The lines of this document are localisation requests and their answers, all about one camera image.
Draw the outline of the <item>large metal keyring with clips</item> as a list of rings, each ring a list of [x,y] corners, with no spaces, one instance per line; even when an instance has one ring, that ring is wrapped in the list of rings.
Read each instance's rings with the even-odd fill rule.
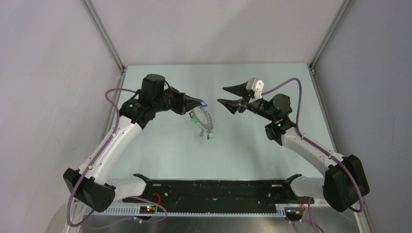
[[[190,119],[197,119],[197,126],[204,133],[204,136],[207,139],[207,134],[210,131],[214,130],[214,124],[210,113],[205,109],[205,107],[198,106],[189,112]]]

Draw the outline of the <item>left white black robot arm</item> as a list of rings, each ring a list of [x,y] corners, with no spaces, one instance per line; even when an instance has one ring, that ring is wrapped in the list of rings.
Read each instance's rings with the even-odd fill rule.
[[[78,169],[67,169],[63,178],[71,195],[101,213],[113,202],[136,196],[141,202],[153,198],[154,190],[138,176],[109,179],[109,173],[128,144],[142,133],[159,112],[185,115],[206,103],[171,87],[165,77],[148,74],[141,88],[116,109],[116,123],[103,142]]]

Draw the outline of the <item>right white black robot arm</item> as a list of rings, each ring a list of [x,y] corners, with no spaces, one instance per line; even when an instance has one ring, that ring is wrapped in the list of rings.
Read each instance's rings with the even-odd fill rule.
[[[264,96],[296,81],[299,92],[302,85],[298,78],[288,79],[279,86],[264,92],[264,82],[251,78],[245,83],[224,87],[223,90],[239,96],[238,100],[218,99],[232,114],[250,111],[270,121],[265,126],[267,138],[297,153],[322,175],[310,178],[298,175],[282,189],[283,199],[294,203],[301,197],[325,200],[338,212],[350,209],[361,213],[365,209],[364,196],[370,192],[360,159],[355,155],[344,156],[320,145],[299,128],[299,120],[292,121],[290,97],[276,94],[270,100]]]

